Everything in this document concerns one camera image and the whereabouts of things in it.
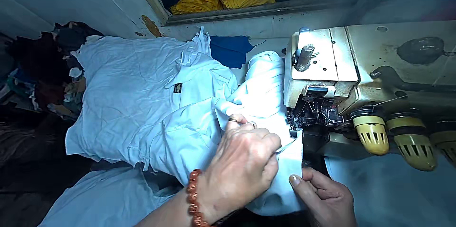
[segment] wall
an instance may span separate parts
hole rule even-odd
[[[10,37],[37,38],[54,22],[82,21],[100,32],[124,38],[154,36],[141,15],[160,23],[145,0],[0,0],[0,32]]]
[[[303,26],[312,30],[337,26],[346,11],[347,9],[339,8],[191,25],[164,26],[160,27],[160,32],[167,37],[174,37],[180,41],[191,40],[195,33],[199,32],[201,26],[204,26],[204,30],[209,32],[211,36],[242,35],[252,39],[290,37]]]

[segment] fingernail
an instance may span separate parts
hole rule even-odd
[[[299,185],[299,183],[301,182],[301,178],[295,174],[292,174],[290,175],[290,177],[288,178],[288,181],[290,182],[290,184],[293,186],[293,187],[296,187]]]

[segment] beaded bracelet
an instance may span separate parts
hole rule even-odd
[[[203,214],[199,212],[200,204],[197,202],[197,180],[199,174],[201,174],[200,169],[195,169],[190,173],[190,181],[187,187],[188,202],[190,203],[188,212],[193,216],[193,225],[195,227],[211,227],[203,220]]]

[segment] left hand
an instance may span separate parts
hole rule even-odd
[[[241,114],[230,118],[236,121],[227,123],[213,160],[198,178],[197,200],[208,224],[269,189],[279,170],[274,154],[281,147],[279,136],[265,128],[254,129]]]

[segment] sewing machine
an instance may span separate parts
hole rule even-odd
[[[397,153],[432,171],[437,148],[456,166],[455,30],[456,21],[301,28],[285,56],[290,136],[303,132],[304,154]]]

